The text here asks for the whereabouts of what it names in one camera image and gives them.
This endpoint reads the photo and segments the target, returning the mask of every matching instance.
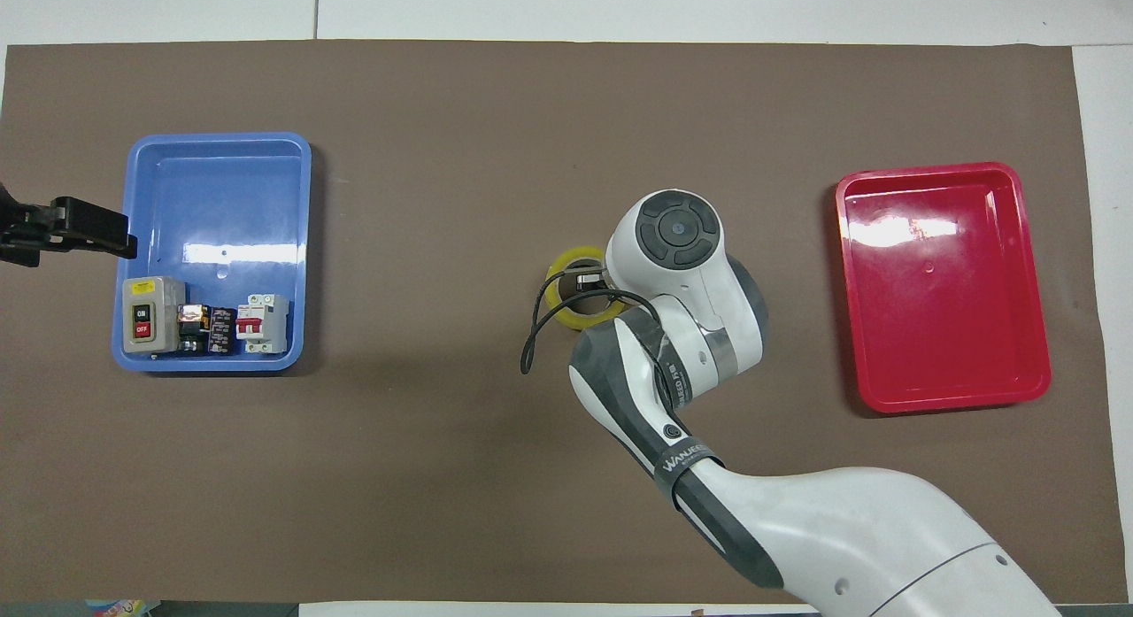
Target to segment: black on button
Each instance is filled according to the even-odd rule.
[[[134,306],[134,323],[150,323],[153,320],[151,318],[150,303],[143,302],[140,306]]]
[[[696,241],[700,234],[697,226],[697,217],[688,209],[673,209],[661,217],[657,225],[661,238],[672,247],[684,247]]]

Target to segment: electrical component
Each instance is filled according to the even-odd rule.
[[[204,354],[208,348],[212,308],[190,302],[177,307],[177,350],[186,354]]]
[[[287,351],[288,299],[283,294],[248,294],[247,306],[236,311],[236,339],[249,354]]]
[[[210,354],[231,354],[236,351],[236,310],[231,307],[214,307],[212,326],[208,329]]]
[[[122,350],[127,354],[162,354],[178,344],[177,307],[185,302],[185,282],[168,275],[122,282]]]

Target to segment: red breaker switch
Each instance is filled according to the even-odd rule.
[[[263,324],[263,318],[236,318],[236,332],[244,335],[259,334]]]

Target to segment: blue tray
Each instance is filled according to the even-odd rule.
[[[122,213],[138,257],[118,263],[110,351],[131,371],[279,371],[303,352],[310,145],[293,132],[150,136],[130,149]],[[237,307],[248,294],[291,302],[283,354],[127,354],[122,282],[171,275],[188,302]]]

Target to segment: red tray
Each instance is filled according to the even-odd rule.
[[[858,172],[835,192],[858,388],[879,412],[1050,384],[1023,189],[1004,164]]]

